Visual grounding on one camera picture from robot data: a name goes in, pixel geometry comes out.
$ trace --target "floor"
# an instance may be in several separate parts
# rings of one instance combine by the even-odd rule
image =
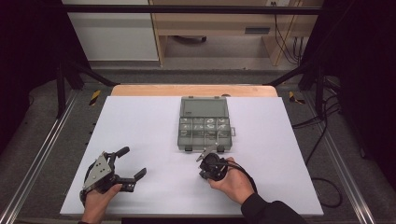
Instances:
[[[205,43],[174,37],[169,40],[164,65],[136,63],[96,64],[95,71],[120,83],[230,83],[263,84],[286,74],[295,64],[286,60],[270,66],[263,43],[257,37],[209,37]],[[277,87],[290,116],[297,124],[315,116],[313,91],[299,91],[300,77]],[[56,126],[56,83],[51,81],[31,92],[31,107],[7,149],[0,157],[0,208],[3,214],[11,206],[14,223],[75,223],[72,217],[59,215],[65,194],[73,180],[85,147],[90,140],[106,96],[111,88],[89,77],[82,91],[71,91],[74,106],[67,111],[65,123]],[[89,105],[94,91],[101,94]],[[325,97],[333,94],[325,91]],[[332,109],[342,109],[336,99]],[[340,111],[328,117],[327,132],[307,165],[312,177],[331,180],[340,190],[340,206],[323,206],[323,217],[307,217],[310,223],[396,223],[396,193],[382,176],[374,161],[361,158],[359,145]],[[303,157],[308,158],[318,141],[324,123],[294,129]],[[48,136],[54,140],[48,143]],[[321,202],[336,204],[339,193],[332,185],[314,180]],[[105,223],[120,223],[109,217]]]

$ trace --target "gray carpet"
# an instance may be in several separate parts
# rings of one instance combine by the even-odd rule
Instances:
[[[154,73],[146,79],[140,76],[134,79],[134,75],[130,75],[129,79],[124,79],[125,75],[114,76],[113,79],[124,80],[123,82],[136,82],[141,78],[139,81],[141,83],[194,83],[198,82],[197,80],[199,80],[199,83],[233,83],[233,75],[227,77],[221,74],[213,77],[197,74],[177,75],[174,73],[173,75],[162,74],[162,78],[159,78],[159,75]],[[188,79],[189,76],[194,76],[195,79]],[[262,79],[259,79],[259,76],[255,74],[240,76],[237,81],[237,83],[262,83]],[[98,101],[95,105],[89,105],[92,94],[96,90],[102,91]],[[37,221],[37,219],[30,218],[73,219],[62,217],[59,212],[67,189],[71,185],[83,156],[86,143],[90,140],[90,132],[94,129],[94,123],[97,121],[106,96],[110,92],[111,88],[96,83],[87,83],[83,91],[79,92],[76,105],[19,212],[18,220],[20,223],[26,223],[26,219],[32,222]],[[0,157],[0,181],[4,186],[0,193],[1,208],[4,208],[7,202],[11,200],[35,158],[35,154],[50,131],[56,116],[56,86],[54,82],[37,88],[31,94],[34,101],[25,121]],[[288,91],[278,91],[278,94],[284,99],[292,124],[313,117],[307,104],[302,105],[289,100]],[[299,92],[295,92],[295,95],[296,98],[303,99]],[[396,223],[396,194],[378,170],[375,162],[361,158],[358,145],[343,116],[338,113],[332,114],[329,117],[328,129],[359,185],[376,223]],[[306,158],[320,135],[318,126],[313,125],[296,129],[295,134],[303,156]],[[309,217],[307,220],[311,223],[360,223],[338,174],[333,168],[324,144],[319,144],[318,150],[308,164],[308,171],[311,176],[331,180],[342,191],[344,201],[338,208],[323,207],[325,214],[323,217]],[[337,203],[338,194],[333,188],[320,181],[314,182],[314,185],[319,193],[319,198],[324,203]]]

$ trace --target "metal rail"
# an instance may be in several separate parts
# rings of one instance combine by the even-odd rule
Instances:
[[[276,14],[276,15],[321,15],[334,13],[341,8],[323,7],[248,7],[248,6],[181,6],[181,5],[48,5],[51,11],[85,13],[202,13],[202,14]]]
[[[46,140],[38,151],[37,156],[35,156],[35,160],[33,161],[20,186],[18,187],[17,192],[14,194],[6,209],[1,214],[0,224],[14,223],[18,213],[21,211],[23,203],[25,202],[30,190],[32,189],[33,184],[35,183],[35,180],[40,174],[40,171],[52,150],[52,147],[55,144],[59,133],[61,132],[67,118],[69,117],[69,114],[75,104],[77,96],[78,91],[72,91],[67,102],[66,110],[59,119],[55,120],[55,123],[49,131]]]
[[[304,98],[308,102],[308,106],[313,115],[316,115],[316,110],[314,107],[314,100],[312,99],[310,94],[305,93]],[[324,124],[318,124],[319,130],[323,132]],[[326,144],[326,148],[332,159],[332,164],[334,165],[335,171],[340,177],[341,183],[344,186],[344,190],[355,210],[356,216],[358,217],[361,224],[375,224],[375,220],[373,215],[371,214],[370,208],[368,207],[366,201],[364,201],[363,196],[361,195],[361,191],[356,184],[352,173],[350,173],[347,168],[344,159],[342,158],[340,152],[337,149],[334,141],[332,140],[332,136],[329,132],[326,132],[324,135],[324,140]]]

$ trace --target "black pole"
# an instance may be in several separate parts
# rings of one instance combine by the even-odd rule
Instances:
[[[300,66],[296,67],[295,69],[289,71],[287,74],[283,75],[282,77],[279,77],[269,83],[266,84],[262,84],[263,86],[273,86],[276,87],[280,84],[282,84],[283,82],[289,80],[292,77],[295,77],[299,74],[303,74],[305,73],[308,69],[310,69],[311,65],[312,65],[312,60],[308,61],[307,63],[303,63]]]
[[[108,80],[107,78],[102,77],[102,76],[100,76],[99,74],[93,72],[93,71],[91,70],[91,68],[85,67],[85,66],[83,66],[83,65],[81,65],[81,64],[79,64],[79,63],[76,63],[76,62],[73,62],[73,61],[69,61],[68,64],[70,64],[71,66],[73,66],[73,67],[74,67],[75,69],[77,69],[79,72],[85,73],[86,75],[88,75],[88,76],[90,76],[90,77],[92,77],[92,78],[94,78],[94,79],[100,81],[101,83],[105,84],[105,85],[108,86],[108,87],[114,87],[114,86],[120,85],[120,83],[110,81],[110,80]]]
[[[339,8],[323,7],[243,7],[243,6],[147,6],[147,5],[42,5],[48,10],[85,13],[200,13],[200,14],[276,14],[321,15]]]

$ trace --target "black sleeve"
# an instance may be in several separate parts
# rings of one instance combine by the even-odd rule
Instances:
[[[306,224],[305,220],[285,203],[268,203],[257,193],[245,200],[241,210],[249,224]]]

